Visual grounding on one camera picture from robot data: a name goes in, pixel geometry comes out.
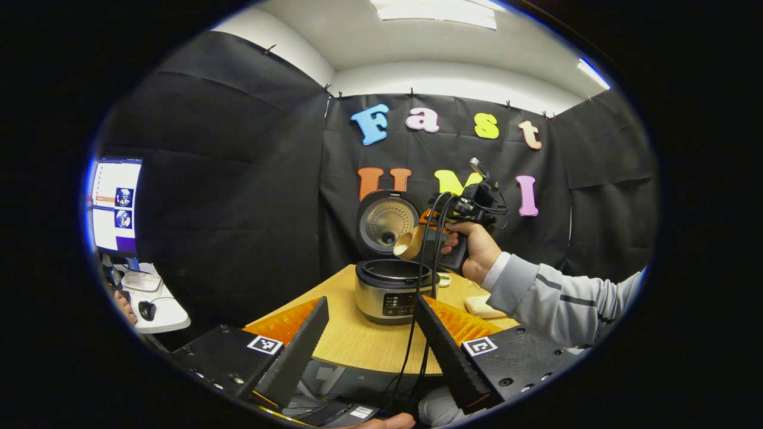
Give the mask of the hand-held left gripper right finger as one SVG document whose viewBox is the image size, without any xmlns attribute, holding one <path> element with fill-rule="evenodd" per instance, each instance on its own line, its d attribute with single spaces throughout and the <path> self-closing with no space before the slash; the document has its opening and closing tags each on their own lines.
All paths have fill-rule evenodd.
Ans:
<svg viewBox="0 0 763 429">
<path fill-rule="evenodd" d="M 416 321 L 466 415 L 517 402 L 582 358 L 522 324 L 502 329 L 429 296 L 417 300 Z"/>
</svg>

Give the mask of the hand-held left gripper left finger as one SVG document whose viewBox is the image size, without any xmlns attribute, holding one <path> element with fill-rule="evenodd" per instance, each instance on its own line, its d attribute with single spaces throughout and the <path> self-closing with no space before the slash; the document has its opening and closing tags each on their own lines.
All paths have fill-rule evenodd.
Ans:
<svg viewBox="0 0 763 429">
<path fill-rule="evenodd" d="M 183 369 L 234 399 L 286 407 L 329 321 L 319 297 L 251 324 L 221 324 L 172 352 Z"/>
</svg>

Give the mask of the wooden spoon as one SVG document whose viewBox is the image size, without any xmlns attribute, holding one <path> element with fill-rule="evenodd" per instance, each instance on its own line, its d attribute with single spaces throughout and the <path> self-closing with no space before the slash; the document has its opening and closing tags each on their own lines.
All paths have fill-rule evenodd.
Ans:
<svg viewBox="0 0 763 429">
<path fill-rule="evenodd" d="M 426 230 L 427 228 L 424 225 L 418 225 L 416 228 L 403 234 L 403 236 L 400 236 L 395 246 L 393 246 L 393 255 L 400 260 L 414 260 L 420 253 L 423 234 Z"/>
</svg>

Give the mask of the clear container of rice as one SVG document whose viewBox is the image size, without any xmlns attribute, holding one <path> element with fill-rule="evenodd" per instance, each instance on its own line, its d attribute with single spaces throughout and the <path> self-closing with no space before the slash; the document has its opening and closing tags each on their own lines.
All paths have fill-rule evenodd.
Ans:
<svg viewBox="0 0 763 429">
<path fill-rule="evenodd" d="M 496 310 L 487 304 L 490 295 L 472 296 L 465 299 L 465 307 L 469 314 L 480 319 L 491 320 L 506 318 L 507 315 L 501 310 Z"/>
</svg>

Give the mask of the silver black rice cooker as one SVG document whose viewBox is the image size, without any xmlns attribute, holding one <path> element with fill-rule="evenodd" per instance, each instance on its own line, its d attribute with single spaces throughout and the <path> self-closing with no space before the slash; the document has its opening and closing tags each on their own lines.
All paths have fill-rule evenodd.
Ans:
<svg viewBox="0 0 763 429">
<path fill-rule="evenodd" d="M 382 325 L 411 323 L 416 296 L 436 288 L 427 256 L 412 261 L 393 255 L 400 236 L 418 226 L 423 205 L 410 192 L 384 189 L 366 195 L 355 222 L 362 260 L 355 265 L 355 304 L 364 317 Z"/>
</svg>

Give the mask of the person's grey trouser leg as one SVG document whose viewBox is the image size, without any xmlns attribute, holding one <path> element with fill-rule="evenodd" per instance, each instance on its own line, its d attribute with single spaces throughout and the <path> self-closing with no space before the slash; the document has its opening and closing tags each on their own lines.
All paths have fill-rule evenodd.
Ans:
<svg viewBox="0 0 763 429">
<path fill-rule="evenodd" d="M 418 402 L 418 421 L 430 427 L 441 427 L 468 418 L 456 404 L 447 386 L 434 388 Z"/>
</svg>

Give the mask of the white side desk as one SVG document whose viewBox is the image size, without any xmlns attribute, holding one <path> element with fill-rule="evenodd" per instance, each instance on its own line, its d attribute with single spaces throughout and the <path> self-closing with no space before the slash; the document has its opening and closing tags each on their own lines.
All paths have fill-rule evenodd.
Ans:
<svg viewBox="0 0 763 429">
<path fill-rule="evenodd" d="M 139 268 L 130 269 L 125 265 L 114 265 L 122 274 L 118 290 L 130 296 L 130 303 L 137 316 L 136 330 L 141 334 L 157 334 L 188 328 L 191 320 L 169 290 L 156 268 L 150 263 L 140 263 Z M 142 320 L 138 311 L 140 301 L 152 301 L 156 305 L 154 321 Z"/>
</svg>

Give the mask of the narrow ceiling light panel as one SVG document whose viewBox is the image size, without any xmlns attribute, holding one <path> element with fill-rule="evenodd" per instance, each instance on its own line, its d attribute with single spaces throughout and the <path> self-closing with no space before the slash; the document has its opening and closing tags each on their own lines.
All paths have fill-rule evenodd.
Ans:
<svg viewBox="0 0 763 429">
<path fill-rule="evenodd" d="M 579 58 L 578 64 L 577 64 L 578 70 L 582 71 L 586 76 L 591 78 L 596 84 L 600 85 L 602 89 L 609 90 L 611 88 L 610 84 L 603 79 L 602 75 L 599 74 L 599 72 L 594 68 L 594 66 L 591 65 L 586 59 Z"/>
</svg>

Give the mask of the large ceiling light panel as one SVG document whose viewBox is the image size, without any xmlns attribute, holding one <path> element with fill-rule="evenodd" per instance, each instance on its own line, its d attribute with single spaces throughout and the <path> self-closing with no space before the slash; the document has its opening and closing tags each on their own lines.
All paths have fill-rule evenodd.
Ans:
<svg viewBox="0 0 763 429">
<path fill-rule="evenodd" d="M 497 30 L 493 8 L 472 0 L 370 0 L 382 21 L 443 21 Z"/>
</svg>

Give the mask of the computer monitor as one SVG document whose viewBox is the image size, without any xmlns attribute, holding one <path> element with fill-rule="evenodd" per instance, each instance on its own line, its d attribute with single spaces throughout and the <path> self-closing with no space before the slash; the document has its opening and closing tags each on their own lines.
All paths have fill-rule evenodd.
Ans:
<svg viewBox="0 0 763 429">
<path fill-rule="evenodd" d="M 91 190 L 92 239 L 106 253 L 137 258 L 138 181 L 144 160 L 101 157 L 95 164 Z"/>
</svg>

